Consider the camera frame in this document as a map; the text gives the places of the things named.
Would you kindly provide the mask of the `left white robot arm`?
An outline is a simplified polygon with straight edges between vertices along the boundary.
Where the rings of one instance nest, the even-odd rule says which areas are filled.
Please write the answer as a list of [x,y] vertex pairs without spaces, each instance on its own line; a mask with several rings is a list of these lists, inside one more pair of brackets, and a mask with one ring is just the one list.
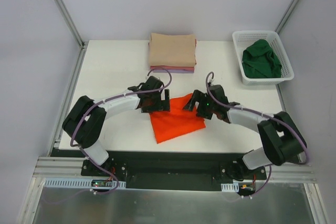
[[111,164],[107,161],[108,152],[99,141],[103,124],[114,115],[138,109],[142,113],[170,111],[170,91],[160,79],[149,76],[146,82],[110,98],[93,100],[81,96],[63,121],[62,129],[70,137],[70,145],[83,149],[94,162],[94,172],[106,176]]

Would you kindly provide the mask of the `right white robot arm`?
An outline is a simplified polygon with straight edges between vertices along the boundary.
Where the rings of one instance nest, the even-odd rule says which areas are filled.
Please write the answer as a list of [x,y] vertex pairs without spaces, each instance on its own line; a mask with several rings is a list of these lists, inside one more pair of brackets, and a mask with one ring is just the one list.
[[300,153],[307,152],[307,144],[288,113],[263,114],[240,103],[229,102],[220,85],[209,84],[206,93],[195,90],[183,109],[196,109],[196,116],[208,120],[215,115],[221,121],[243,126],[259,134],[262,147],[244,154],[237,161],[236,173],[242,179],[250,178],[256,168],[281,166],[293,162]]

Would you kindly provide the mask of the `orange t-shirt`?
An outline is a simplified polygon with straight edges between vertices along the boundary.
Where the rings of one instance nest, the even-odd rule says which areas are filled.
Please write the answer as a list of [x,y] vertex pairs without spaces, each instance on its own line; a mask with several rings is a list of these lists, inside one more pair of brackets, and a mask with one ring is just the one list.
[[150,113],[157,144],[206,128],[205,120],[196,116],[196,109],[185,111],[192,94],[170,100],[170,111]]

